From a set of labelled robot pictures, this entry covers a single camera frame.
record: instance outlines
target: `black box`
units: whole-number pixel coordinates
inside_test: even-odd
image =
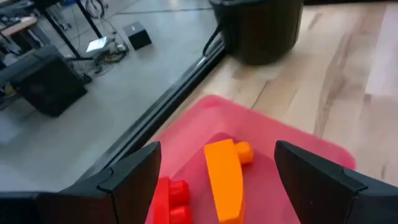
[[[132,47],[134,47],[134,50],[138,50],[152,43],[147,31],[140,22],[134,22],[125,26],[123,30],[129,38]]]

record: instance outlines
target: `red lego brick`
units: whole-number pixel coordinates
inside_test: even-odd
[[[154,224],[192,224],[189,189],[185,181],[160,178],[154,194]]]

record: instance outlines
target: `black speaker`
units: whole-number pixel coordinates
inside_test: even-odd
[[[54,46],[31,52],[3,72],[12,87],[41,113],[57,117],[87,91]]]

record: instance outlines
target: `metal table leg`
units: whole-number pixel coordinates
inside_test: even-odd
[[[62,40],[66,43],[72,53],[76,58],[81,58],[79,52],[75,49],[72,43],[68,40],[68,37],[65,36],[61,28],[55,23],[55,21],[51,18],[48,12],[45,9],[39,9],[40,13],[50,22],[51,26],[57,31],[58,35],[62,38]]]
[[[98,30],[98,28],[95,26],[93,20],[91,19],[90,15],[88,14],[88,12],[86,11],[86,9],[83,7],[83,5],[81,4],[80,0],[76,0],[76,4],[77,6],[79,6],[80,11],[83,13],[83,15],[85,16],[86,20],[88,21],[88,23],[90,24],[91,28],[94,30],[95,34],[97,35],[98,38],[102,38],[102,34],[100,33],[100,31]]]

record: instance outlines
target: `electronic equipment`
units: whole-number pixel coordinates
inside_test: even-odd
[[[140,22],[134,22],[125,26],[123,30],[129,38],[132,47],[134,47],[134,50],[138,50],[152,43],[147,31]]]
[[[1,223],[144,224],[161,157],[153,142],[61,192],[0,193]]]
[[[27,53],[0,71],[12,87],[41,113],[57,117],[86,89],[53,45]]]

